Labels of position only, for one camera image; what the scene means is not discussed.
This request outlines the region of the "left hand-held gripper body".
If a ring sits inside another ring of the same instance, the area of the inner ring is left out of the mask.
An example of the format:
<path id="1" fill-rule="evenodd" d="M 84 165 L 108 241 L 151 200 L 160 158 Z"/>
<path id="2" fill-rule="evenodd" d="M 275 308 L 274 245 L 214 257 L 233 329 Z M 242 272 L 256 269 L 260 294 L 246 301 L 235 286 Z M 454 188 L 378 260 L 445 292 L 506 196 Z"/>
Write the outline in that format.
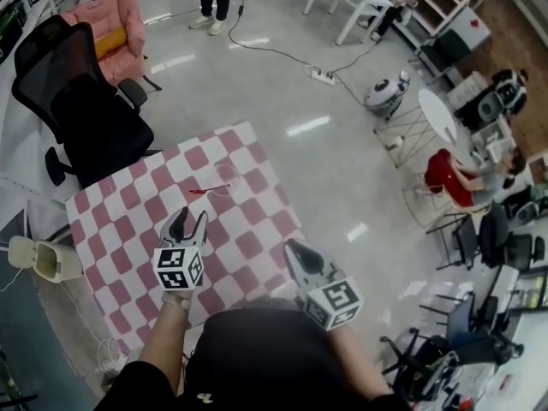
<path id="1" fill-rule="evenodd" d="M 184 239 L 180 243 L 159 243 L 152 256 L 152 269 L 164 290 L 195 289 L 202 285 L 202 247 L 185 247 Z"/>

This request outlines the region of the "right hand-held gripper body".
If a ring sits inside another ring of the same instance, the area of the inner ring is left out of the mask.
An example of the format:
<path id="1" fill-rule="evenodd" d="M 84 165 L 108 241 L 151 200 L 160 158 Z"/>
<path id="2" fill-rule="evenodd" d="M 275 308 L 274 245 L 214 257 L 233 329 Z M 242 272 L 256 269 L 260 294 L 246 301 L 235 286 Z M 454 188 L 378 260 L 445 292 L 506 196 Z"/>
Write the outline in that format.
<path id="1" fill-rule="evenodd" d="M 356 281 L 344 274 L 328 283 L 298 288 L 297 295 L 303 312 L 325 331 L 351 322 L 363 306 Z"/>

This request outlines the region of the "person's left hand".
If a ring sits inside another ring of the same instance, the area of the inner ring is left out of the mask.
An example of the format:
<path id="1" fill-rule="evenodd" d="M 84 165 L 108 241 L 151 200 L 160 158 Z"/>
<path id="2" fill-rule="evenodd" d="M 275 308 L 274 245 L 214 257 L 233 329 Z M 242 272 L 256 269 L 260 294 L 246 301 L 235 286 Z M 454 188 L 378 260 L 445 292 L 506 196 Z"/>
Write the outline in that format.
<path id="1" fill-rule="evenodd" d="M 190 289 L 165 291 L 162 295 L 163 304 L 170 304 L 189 311 L 192 306 L 193 291 Z"/>

